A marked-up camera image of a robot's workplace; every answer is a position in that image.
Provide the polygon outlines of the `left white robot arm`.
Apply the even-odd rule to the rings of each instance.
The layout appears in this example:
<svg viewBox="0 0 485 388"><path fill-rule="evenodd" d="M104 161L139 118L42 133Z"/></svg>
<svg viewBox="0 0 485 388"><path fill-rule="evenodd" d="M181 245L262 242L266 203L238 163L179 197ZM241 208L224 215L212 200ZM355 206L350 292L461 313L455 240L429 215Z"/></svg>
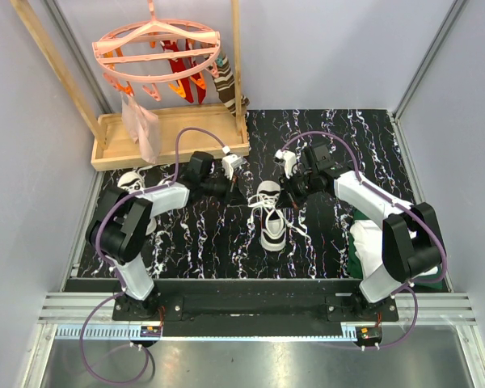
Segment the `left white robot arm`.
<svg viewBox="0 0 485 388"><path fill-rule="evenodd" d="M213 156L196 151L186 166L156 188L142 188L132 195L122 188L107 191L86 230L86 240L104 255L120 281L120 310L142 320L162 312L157 286L141 257L150 221L204 196L224 205L245 205L235 174L244 163L244 158L229 153L221 160L223 174L212 178Z"/></svg>

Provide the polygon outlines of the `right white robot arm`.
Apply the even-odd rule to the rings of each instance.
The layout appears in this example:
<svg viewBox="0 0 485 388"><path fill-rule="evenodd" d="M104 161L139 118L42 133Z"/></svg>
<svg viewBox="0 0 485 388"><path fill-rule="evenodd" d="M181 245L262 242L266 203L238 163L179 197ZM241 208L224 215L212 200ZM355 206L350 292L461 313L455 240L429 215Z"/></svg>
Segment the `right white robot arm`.
<svg viewBox="0 0 485 388"><path fill-rule="evenodd" d="M275 153L283 166L280 207L298 207L309 196L324 192L365 216L351 228L363 276L351 296L356 318L371 319L403 286L443 273L445 248L431 205L414 205L389 194L358 170L337 163L326 145L309 146L302 157L306 166L298 167L295 153Z"/></svg>

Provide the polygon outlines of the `white shoelace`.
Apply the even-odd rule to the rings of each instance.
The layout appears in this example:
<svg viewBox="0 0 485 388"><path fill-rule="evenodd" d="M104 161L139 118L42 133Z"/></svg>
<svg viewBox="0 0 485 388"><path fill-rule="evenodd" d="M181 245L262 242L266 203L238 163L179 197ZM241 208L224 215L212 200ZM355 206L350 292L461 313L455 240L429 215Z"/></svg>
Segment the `white shoelace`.
<svg viewBox="0 0 485 388"><path fill-rule="evenodd" d="M285 234L287 229L294 230L302 237L308 238L308 235L288 221L285 215L276 207L278 195L256 194L248 202L251 209L250 219L253 220L257 210L260 213L260 219L264 222L261 227L261 243L265 249L277 250L278 246L285 244Z"/></svg>

